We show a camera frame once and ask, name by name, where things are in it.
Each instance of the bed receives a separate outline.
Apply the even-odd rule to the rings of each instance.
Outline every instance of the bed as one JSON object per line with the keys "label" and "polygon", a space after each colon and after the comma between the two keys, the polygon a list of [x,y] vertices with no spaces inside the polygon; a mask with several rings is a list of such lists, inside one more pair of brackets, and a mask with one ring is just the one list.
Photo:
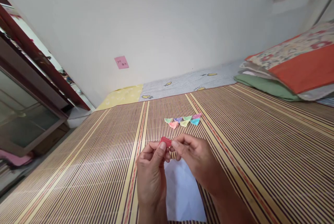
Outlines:
{"label": "bed", "polygon": [[[136,158],[181,133],[208,140],[258,223],[332,223],[334,108],[235,83],[240,62],[111,93],[0,205],[0,223],[137,223]],[[198,113],[198,126],[164,123]],[[198,187],[207,223],[218,223]]]}

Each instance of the white paper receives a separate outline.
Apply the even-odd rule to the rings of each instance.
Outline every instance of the white paper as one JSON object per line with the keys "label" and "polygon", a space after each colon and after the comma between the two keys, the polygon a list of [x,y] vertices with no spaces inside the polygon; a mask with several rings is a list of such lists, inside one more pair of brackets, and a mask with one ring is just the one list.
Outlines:
{"label": "white paper", "polygon": [[165,174],[168,220],[206,222],[202,198],[187,163],[183,159],[165,162]]}

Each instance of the fingernail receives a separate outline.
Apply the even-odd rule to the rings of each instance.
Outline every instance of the fingernail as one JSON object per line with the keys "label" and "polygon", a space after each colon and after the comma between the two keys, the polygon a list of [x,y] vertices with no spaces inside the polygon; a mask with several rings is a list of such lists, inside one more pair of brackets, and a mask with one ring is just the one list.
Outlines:
{"label": "fingernail", "polygon": [[179,145],[179,144],[178,144],[177,141],[172,141],[172,146],[173,146],[173,147],[178,147],[178,145]]}
{"label": "fingernail", "polygon": [[166,143],[161,142],[160,145],[159,145],[159,148],[162,149],[162,150],[165,150],[166,149]]}

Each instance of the red paper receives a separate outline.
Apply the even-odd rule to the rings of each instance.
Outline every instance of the red paper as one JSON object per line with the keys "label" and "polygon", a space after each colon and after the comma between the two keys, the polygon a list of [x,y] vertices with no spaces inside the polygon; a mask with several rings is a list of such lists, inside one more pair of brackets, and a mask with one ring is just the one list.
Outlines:
{"label": "red paper", "polygon": [[170,147],[172,145],[172,141],[166,137],[161,137],[160,142],[165,142],[167,147]]}

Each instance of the forearm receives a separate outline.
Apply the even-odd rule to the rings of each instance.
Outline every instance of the forearm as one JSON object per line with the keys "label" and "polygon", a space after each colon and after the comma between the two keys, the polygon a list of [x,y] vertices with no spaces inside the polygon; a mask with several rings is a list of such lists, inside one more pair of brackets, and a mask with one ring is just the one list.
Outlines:
{"label": "forearm", "polygon": [[221,223],[253,224],[253,216],[241,198],[234,191],[227,177],[223,180],[220,191],[212,195],[212,199]]}
{"label": "forearm", "polygon": [[166,224],[167,208],[166,201],[161,202],[158,206],[139,205],[139,224]]}

